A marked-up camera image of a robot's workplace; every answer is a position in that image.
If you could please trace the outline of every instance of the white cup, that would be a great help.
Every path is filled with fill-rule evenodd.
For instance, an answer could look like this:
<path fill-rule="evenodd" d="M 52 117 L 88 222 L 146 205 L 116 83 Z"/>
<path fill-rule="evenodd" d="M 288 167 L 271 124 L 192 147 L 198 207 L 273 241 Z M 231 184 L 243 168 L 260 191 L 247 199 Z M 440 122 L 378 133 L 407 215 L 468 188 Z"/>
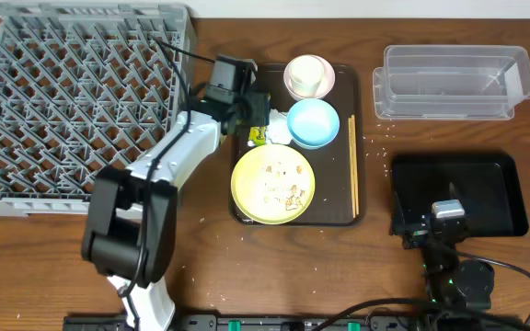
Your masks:
<path fill-rule="evenodd" d="M 324 77 L 324 66 L 312 55 L 302 55 L 290 63 L 292 90 L 300 97 L 313 97 Z"/>

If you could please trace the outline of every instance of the bowl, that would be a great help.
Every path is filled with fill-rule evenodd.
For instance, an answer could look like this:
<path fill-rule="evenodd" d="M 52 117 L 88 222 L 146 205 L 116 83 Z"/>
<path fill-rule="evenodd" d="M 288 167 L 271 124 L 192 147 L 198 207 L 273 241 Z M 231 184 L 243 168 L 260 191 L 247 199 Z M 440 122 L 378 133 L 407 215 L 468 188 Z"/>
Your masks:
<path fill-rule="evenodd" d="M 248 151 L 236 163 L 230 179 L 236 206 L 252 220 L 265 224 L 288 223 L 300 216 L 314 198 L 315 184 L 308 161 L 295 149 L 279 144 Z M 293 192 L 292 185 L 304 194 L 291 194 L 299 195 L 300 207 L 288 211 L 286 201 L 275 201 L 275 197 L 287 200 L 287 194 Z M 271 193 L 271 188 L 279 191 Z"/>
<path fill-rule="evenodd" d="M 339 133 L 339 115 L 326 101 L 304 99 L 290 108 L 287 128 L 298 146 L 317 149 L 332 142 Z"/>
<path fill-rule="evenodd" d="M 320 56 L 316 56 L 316 55 L 309 55 L 309 56 L 312 56 L 312 57 L 318 59 L 322 63 L 322 66 L 324 67 L 324 76 L 322 77 L 322 80 L 320 81 L 320 84 L 318 84 L 318 88 L 317 88 L 316 93 L 312 97 L 312 98 L 320 98 L 321 99 L 321 98 L 326 97 L 327 94 L 332 89 L 332 87 L 335 85 L 335 70 L 332 68 L 332 65 L 330 65 L 330 63 L 327 60 L 321 58 Z M 292 62 L 295 61 L 298 58 L 295 58 L 295 59 L 291 60 L 285 66 L 285 70 L 283 71 L 283 82 L 285 83 L 285 87 L 287 88 L 288 92 L 290 93 L 290 96 L 292 96 L 292 98 L 295 101 L 300 101 L 300 100 L 304 100 L 305 98 L 307 98 L 307 97 L 302 97 L 302 96 L 298 95 L 292 89 L 292 78 L 290 77 L 290 67 L 292 65 Z"/>

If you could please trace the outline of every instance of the transparent plastic bin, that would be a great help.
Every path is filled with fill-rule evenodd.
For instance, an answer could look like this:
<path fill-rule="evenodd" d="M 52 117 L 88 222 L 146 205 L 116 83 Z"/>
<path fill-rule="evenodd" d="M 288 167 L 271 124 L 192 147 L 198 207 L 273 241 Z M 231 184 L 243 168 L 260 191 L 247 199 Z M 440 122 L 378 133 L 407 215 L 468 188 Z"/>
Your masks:
<path fill-rule="evenodd" d="M 396 45 L 373 81 L 380 119 L 509 120 L 530 98 L 530 62 L 518 46 Z"/>

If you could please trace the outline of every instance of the wood surface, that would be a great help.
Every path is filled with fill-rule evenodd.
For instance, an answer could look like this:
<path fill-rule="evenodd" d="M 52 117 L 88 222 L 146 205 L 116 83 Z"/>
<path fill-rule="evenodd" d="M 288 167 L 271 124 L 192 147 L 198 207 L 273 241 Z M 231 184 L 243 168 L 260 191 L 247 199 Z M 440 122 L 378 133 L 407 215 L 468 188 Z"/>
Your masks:
<path fill-rule="evenodd" d="M 334 314 L 385 297 L 425 298 L 419 251 L 388 236 L 390 179 L 384 165 L 402 151 L 501 148 L 516 161 L 530 220 L 530 100 L 509 121 L 383 121 L 372 105 L 372 71 L 390 44 L 508 44 L 530 55 L 530 20 L 200 20 L 198 53 L 287 63 L 313 53 L 351 65 L 361 80 L 367 199 L 352 228 L 248 227 L 227 209 L 230 144 L 190 177 L 167 271 L 178 307 L 223 314 Z M 210 65 L 198 63 L 198 81 Z M 387 156 L 383 157 L 383 148 Z M 0 218 L 0 330 L 58 330 L 71 313 L 118 313 L 115 290 L 79 247 L 85 216 Z M 460 250 L 530 270 L 530 231 L 518 238 L 468 239 Z M 530 281 L 496 268 L 492 312 L 530 310 Z"/>

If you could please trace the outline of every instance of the chopsticks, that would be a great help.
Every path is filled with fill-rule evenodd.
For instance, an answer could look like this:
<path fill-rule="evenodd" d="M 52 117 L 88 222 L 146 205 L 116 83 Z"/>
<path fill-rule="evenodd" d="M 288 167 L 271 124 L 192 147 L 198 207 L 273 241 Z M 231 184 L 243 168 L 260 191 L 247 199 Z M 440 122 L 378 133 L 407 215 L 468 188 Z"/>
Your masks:
<path fill-rule="evenodd" d="M 351 167 L 351 205 L 353 218 L 359 215 L 359 179 L 357 175 L 357 135 L 355 115 L 349 117 L 349 164 Z"/>

